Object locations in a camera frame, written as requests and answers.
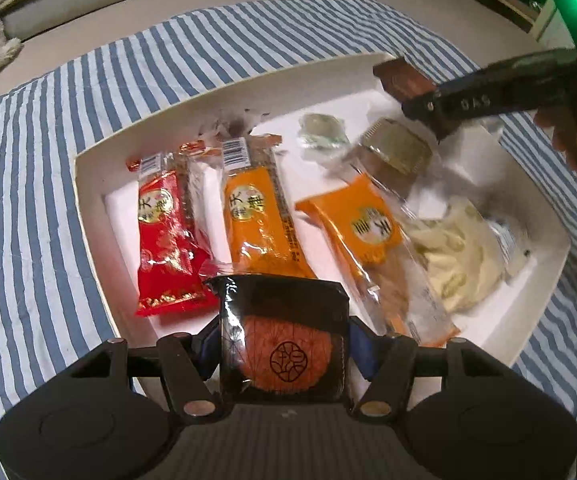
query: orange snack package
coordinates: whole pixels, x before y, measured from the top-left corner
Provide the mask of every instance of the orange snack package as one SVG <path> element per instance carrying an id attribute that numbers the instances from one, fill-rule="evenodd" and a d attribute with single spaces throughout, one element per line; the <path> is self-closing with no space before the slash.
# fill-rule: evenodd
<path id="1" fill-rule="evenodd" d="M 295 209 L 325 230 L 345 280 L 378 331 L 409 335 L 423 346 L 441 346 L 459 333 L 366 174 Z"/>
<path id="2" fill-rule="evenodd" d="M 237 272 L 315 278 L 297 240 L 272 152 L 280 136 L 222 140 L 224 222 Z"/>

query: black package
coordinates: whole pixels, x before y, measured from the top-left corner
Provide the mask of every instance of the black package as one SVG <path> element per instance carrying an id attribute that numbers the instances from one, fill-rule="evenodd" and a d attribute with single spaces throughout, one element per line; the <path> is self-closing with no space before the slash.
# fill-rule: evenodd
<path id="1" fill-rule="evenodd" d="M 239 274 L 220 300 L 222 395 L 236 402 L 334 402 L 345 393 L 348 296 L 339 283 Z"/>

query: blue and white stripes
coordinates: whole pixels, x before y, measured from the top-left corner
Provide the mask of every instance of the blue and white stripes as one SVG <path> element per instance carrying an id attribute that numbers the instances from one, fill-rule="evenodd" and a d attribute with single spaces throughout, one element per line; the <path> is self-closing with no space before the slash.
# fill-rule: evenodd
<path id="1" fill-rule="evenodd" d="M 476 68 L 375 0 L 269 0 L 177 16 L 0 97 L 0 417 L 112 334 L 75 210 L 76 153 L 207 89 L 379 51 L 405 56 L 436 82 Z M 577 180 L 528 115 L 504 120 L 504 147 L 572 237 L 561 281 L 515 369 L 577 414 Z"/>

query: white box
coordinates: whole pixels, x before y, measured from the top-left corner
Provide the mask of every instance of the white box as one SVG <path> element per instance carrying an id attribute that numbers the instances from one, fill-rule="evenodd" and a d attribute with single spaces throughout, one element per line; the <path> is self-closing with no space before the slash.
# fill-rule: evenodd
<path id="1" fill-rule="evenodd" d="M 117 336 L 126 338 L 131 346 L 149 346 L 172 332 L 197 333 L 214 315 L 134 316 L 139 265 L 137 180 L 126 169 L 126 161 L 174 150 L 180 143 L 195 139 L 200 126 L 213 121 L 217 110 L 253 108 L 268 113 L 254 133 L 284 137 L 286 153 L 280 157 L 280 173 L 289 202 L 336 189 L 343 185 L 341 181 L 326 177 L 323 168 L 300 156 L 297 132 L 303 113 L 328 113 L 343 119 L 351 140 L 384 114 L 402 119 L 421 136 L 434 139 L 422 124 L 402 117 L 399 104 L 382 91 L 373 76 L 373 66 L 389 58 L 388 54 L 340 57 L 226 85 L 138 121 L 76 157 L 80 222 L 107 316 Z M 533 253 L 520 275 L 454 319 L 462 336 L 511 365 L 555 289 L 569 252 L 569 237 L 530 177 L 481 126 L 462 128 L 439 150 L 451 174 L 470 182 L 473 194 L 492 190 L 511 204 L 532 239 Z M 212 246 L 216 258 L 230 261 L 216 172 L 208 171 L 206 180 Z M 424 200 L 422 208 L 428 205 Z M 299 217 L 295 227 L 318 277 L 341 281 L 323 232 Z M 351 313 L 365 318 L 363 312 L 351 300 Z"/>

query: plastic bag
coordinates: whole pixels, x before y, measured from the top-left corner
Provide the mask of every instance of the plastic bag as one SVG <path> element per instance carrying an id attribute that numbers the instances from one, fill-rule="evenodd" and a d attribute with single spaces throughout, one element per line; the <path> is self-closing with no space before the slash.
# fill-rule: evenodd
<path id="1" fill-rule="evenodd" d="M 297 239 L 273 146 L 280 136 L 221 141 L 224 222 L 238 272 L 315 278 Z"/>
<path id="2" fill-rule="evenodd" d="M 531 236 L 524 223 L 518 220 L 521 216 L 515 213 L 515 208 L 513 203 L 494 195 L 479 208 L 501 248 L 507 281 L 521 272 L 533 252 Z"/>
<path id="3" fill-rule="evenodd" d="M 472 307 L 500 284 L 505 259 L 490 225 L 466 198 L 454 196 L 441 220 L 406 225 L 435 293 L 448 312 Z"/>
<path id="4" fill-rule="evenodd" d="M 324 114 L 304 114 L 299 125 L 301 129 L 297 137 L 306 160 L 326 164 L 350 148 L 344 121 L 340 119 Z"/>
<path id="5" fill-rule="evenodd" d="M 260 274 L 208 283 L 220 299 L 222 395 L 303 402 L 343 395 L 348 296 L 339 283 Z"/>
<path id="6" fill-rule="evenodd" d="M 201 282 L 211 257 L 201 202 L 202 172 L 187 144 L 176 153 L 143 158 L 139 170 L 140 266 L 138 316 L 186 312 L 217 305 Z"/>
<path id="7" fill-rule="evenodd" d="M 441 346 L 458 333 L 367 175 L 295 208 L 325 230 L 347 283 L 355 285 L 378 331 L 410 335 L 424 346 Z"/>
<path id="8" fill-rule="evenodd" d="M 200 137 L 211 143 L 214 139 L 224 140 L 248 135 L 255 126 L 260 124 L 262 118 L 268 115 L 268 112 L 262 113 L 250 108 L 217 110 L 215 119 L 200 127 Z"/>
<path id="9" fill-rule="evenodd" d="M 347 182 L 357 173 L 366 173 L 380 189 L 406 200 L 432 156 L 428 142 L 398 121 L 381 118 L 332 171 Z"/>

